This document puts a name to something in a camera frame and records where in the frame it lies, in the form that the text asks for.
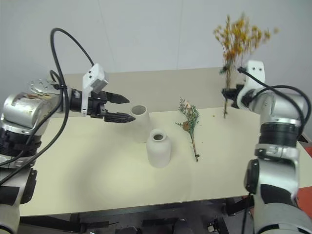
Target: black cable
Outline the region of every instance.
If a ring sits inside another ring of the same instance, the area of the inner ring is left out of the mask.
[[[73,40],[76,45],[83,51],[83,53],[85,54],[85,56],[88,58],[88,60],[90,61],[91,65],[94,66],[94,63],[92,61],[92,59],[90,58],[90,56],[88,55],[88,53],[84,50],[84,48],[80,45],[80,43],[72,36],[70,35],[68,32],[66,32],[64,29],[61,29],[61,28],[54,28],[52,29],[51,33],[50,33],[50,44],[51,44],[51,50],[52,50],[52,55],[53,55],[53,58],[54,58],[54,62],[55,62],[55,65],[57,67],[57,70],[58,70],[58,75],[64,79],[64,76],[63,76],[63,72],[60,68],[60,65],[59,65],[59,60],[58,60],[58,57],[57,57],[57,53],[55,51],[55,46],[54,46],[54,34],[56,32],[61,32],[61,33],[64,33],[65,35],[67,35],[71,40]]]
[[[55,62],[55,65],[57,67],[58,73],[59,75],[57,75],[56,72],[54,71],[50,71],[50,75],[51,76],[56,76],[59,79],[59,85],[60,85],[60,93],[62,93],[62,95],[60,94],[59,96],[59,102],[60,105],[62,105],[62,100],[63,100],[63,95],[64,95],[64,99],[65,99],[65,116],[64,116],[64,120],[63,123],[58,131],[58,133],[54,136],[54,138],[37,154],[35,154],[34,156],[32,156],[32,158],[27,161],[25,164],[23,164],[21,167],[19,167],[18,169],[16,169],[15,171],[13,171],[12,173],[10,173],[8,176],[6,176],[4,179],[2,179],[0,181],[0,185],[2,185],[3,183],[5,183],[7,180],[9,180],[10,178],[12,178],[14,175],[16,175],[18,172],[20,172],[21,170],[23,170],[24,168],[28,167],[33,161],[35,161],[38,157],[40,157],[45,151],[47,151],[58,139],[58,137],[61,135],[61,133],[63,132],[67,120],[68,120],[68,115],[69,115],[69,98],[68,98],[68,92],[67,92],[67,87],[66,87],[66,83],[65,83],[65,79],[59,64],[59,59],[57,57],[56,51],[55,51],[55,46],[54,46],[54,34],[55,32],[62,32],[65,35],[67,35],[68,37],[70,37],[77,45],[78,47],[83,51],[83,53],[86,55],[86,57],[89,59],[91,65],[93,66],[94,63],[92,61],[92,59],[90,58],[90,56],[88,55],[88,53],[84,50],[84,48],[80,45],[80,43],[72,36],[70,35],[68,32],[66,32],[65,30],[61,29],[61,28],[54,28],[52,29],[51,33],[50,33],[50,44],[51,44],[51,50],[52,50],[52,55],[53,55],[53,59]]]
[[[55,71],[50,70],[50,77],[51,77],[51,79],[52,79],[54,82],[56,82],[54,76],[56,76],[56,77],[59,78],[58,74],[57,74]]]
[[[257,82],[258,84],[261,84],[262,86],[266,87],[268,90],[271,90],[273,91],[274,93],[276,93],[277,95],[281,96],[282,98],[286,99],[287,101],[289,101],[293,106],[294,108],[296,109],[296,111],[298,112],[299,114],[299,118],[300,118],[300,122],[301,122],[301,126],[299,127],[299,133],[298,133],[298,137],[300,137],[300,135],[302,134],[303,132],[303,129],[304,129],[304,125],[305,125],[305,118],[304,118],[304,115],[303,115],[303,112],[302,110],[300,109],[300,107],[298,106],[298,104],[292,99],[290,98],[289,96],[287,96],[286,94],[272,88],[271,86],[259,81],[256,77],[254,77],[253,75],[249,74],[248,72],[246,72],[246,70],[243,68],[243,67],[239,67],[238,68],[238,72],[240,73],[243,73],[247,76],[249,76],[251,79],[253,79],[255,82]]]
[[[61,80],[60,80],[60,78],[59,78],[59,76],[55,73],[54,74],[56,77],[57,77],[57,79],[58,79],[58,82],[61,84]],[[63,90],[61,89],[60,90],[60,97],[61,98],[59,98],[58,99],[58,103],[57,103],[57,105],[52,109],[52,111],[50,112],[50,113],[48,113],[47,115],[46,115],[46,117],[44,117],[41,121],[40,121],[40,123],[32,130],[32,132],[31,132],[31,134],[29,135],[29,137],[28,137],[28,139],[27,139],[27,141],[26,141],[26,143],[25,143],[25,145],[29,145],[30,143],[31,143],[31,140],[33,139],[33,137],[34,137],[34,135],[36,134],[36,132],[38,131],[38,129],[59,109],[59,107],[62,105],[62,102],[63,102],[63,100],[62,100],[62,96],[63,96]],[[17,159],[19,159],[20,157],[22,157],[25,153],[27,152],[27,150],[23,150],[23,151],[21,151],[17,156],[15,156],[14,158],[12,158],[12,159],[10,159],[10,160],[6,160],[5,162],[2,162],[2,163],[0,163],[0,166],[3,166],[3,165],[6,165],[6,164],[9,164],[9,163],[11,163],[11,162],[14,162],[14,161],[16,161]]]
[[[308,120],[310,118],[310,115],[311,115],[311,102],[310,102],[309,97],[304,92],[302,92],[300,89],[298,89],[296,87],[289,86],[289,85],[273,85],[273,86],[271,86],[271,88],[274,88],[274,89],[290,89],[290,90],[294,90],[297,93],[299,93],[304,98],[304,100],[306,101],[306,104],[307,104],[307,107],[308,107],[307,114],[306,114],[306,117],[305,117],[305,124],[308,122]],[[259,92],[257,92],[256,95],[252,97],[251,102],[254,99],[256,99],[259,96],[259,94],[261,94],[261,93],[263,93],[263,92],[265,92],[267,90],[269,90],[269,89],[268,88],[264,88],[264,89],[260,90]]]
[[[242,234],[245,232],[245,226],[246,226],[246,220],[247,220],[247,211],[249,209],[249,203],[250,203],[250,198],[251,198],[251,193],[248,194],[246,198],[246,203],[245,203],[245,210],[244,210],[244,216],[243,216],[243,224],[242,224]]]

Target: vase opening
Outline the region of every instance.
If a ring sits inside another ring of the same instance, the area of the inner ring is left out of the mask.
[[[131,109],[131,112],[132,112],[132,114],[139,116],[139,115],[142,115],[142,114],[144,114],[146,112],[146,107],[145,106],[141,106],[141,105],[134,106]]]
[[[164,138],[164,136],[161,135],[161,134],[156,134],[156,135],[154,136],[154,140],[162,140],[163,138]]]

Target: cedar sprig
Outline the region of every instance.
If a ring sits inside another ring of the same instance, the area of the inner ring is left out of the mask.
[[[180,98],[179,111],[186,117],[186,121],[183,123],[176,123],[183,128],[184,131],[190,134],[193,150],[195,154],[196,162],[198,162],[199,155],[196,153],[195,141],[194,141],[194,129],[198,124],[199,112],[194,105],[191,105],[188,101]]]

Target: white cylindrical vase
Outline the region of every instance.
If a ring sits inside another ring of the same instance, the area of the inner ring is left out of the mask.
[[[148,161],[154,167],[165,167],[170,161],[171,142],[161,129],[153,129],[146,143]]]
[[[133,139],[138,143],[146,143],[152,130],[152,124],[146,106],[134,106],[131,108],[130,114],[136,118],[131,122]]]

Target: dried yellow flower bouquet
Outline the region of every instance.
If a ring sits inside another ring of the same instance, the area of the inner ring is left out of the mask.
[[[249,18],[242,14],[234,23],[231,23],[228,15],[225,27],[218,26],[214,30],[214,36],[223,48],[224,66],[220,73],[226,75],[225,88],[228,90],[231,86],[231,72],[236,67],[236,63],[240,62],[242,65],[246,56],[250,56],[261,44],[270,39],[271,32],[269,29],[261,31],[255,25],[250,26]],[[228,100],[225,99],[224,117],[227,114],[227,103]]]

